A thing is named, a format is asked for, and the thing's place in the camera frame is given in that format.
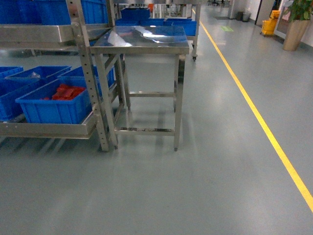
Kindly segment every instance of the green leaves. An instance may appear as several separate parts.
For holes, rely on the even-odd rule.
[[[310,20],[313,14],[313,0],[294,0],[292,5],[284,12],[284,15],[289,12],[291,12],[289,17],[290,22],[295,20]]]
[[[308,13],[307,11],[304,12],[303,17],[304,17],[306,20],[308,20],[308,19],[309,19],[309,13]]]

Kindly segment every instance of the perforated metal post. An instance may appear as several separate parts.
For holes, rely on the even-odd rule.
[[[84,77],[86,80],[88,94],[92,104],[93,114],[97,118],[96,128],[100,139],[101,148],[104,151],[109,150],[107,131],[103,123],[105,115],[101,108],[101,98],[97,88],[97,82],[94,75],[92,57],[89,50],[90,44],[80,0],[67,0],[67,8],[73,28],[76,45],[78,46],[79,56],[83,67]]]

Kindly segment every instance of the green floor marking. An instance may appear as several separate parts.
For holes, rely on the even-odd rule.
[[[229,26],[221,26],[221,28],[225,32],[233,32],[233,29]]]

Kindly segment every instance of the trash can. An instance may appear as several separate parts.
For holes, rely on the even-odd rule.
[[[244,12],[243,11],[238,11],[238,13],[236,15],[236,20],[242,21],[243,20],[243,16],[244,16]]]
[[[248,22],[249,19],[250,19],[250,16],[251,16],[251,12],[244,12],[244,15],[243,15],[243,22]]]

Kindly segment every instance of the metal shelving rack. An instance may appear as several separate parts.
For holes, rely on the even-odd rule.
[[[39,49],[66,51],[77,49],[84,71],[86,85],[92,104],[92,112],[81,124],[37,124],[26,123],[23,115],[9,122],[0,122],[0,136],[30,138],[89,139],[97,130],[101,148],[109,150],[110,137],[107,132],[104,104],[119,97],[119,108],[124,106],[123,89],[115,82],[109,96],[102,99],[99,95],[94,76],[90,41],[95,41],[110,28],[108,24],[85,24],[80,0],[67,0],[71,25],[0,25],[0,49]],[[105,65],[120,66],[120,58],[109,55]]]

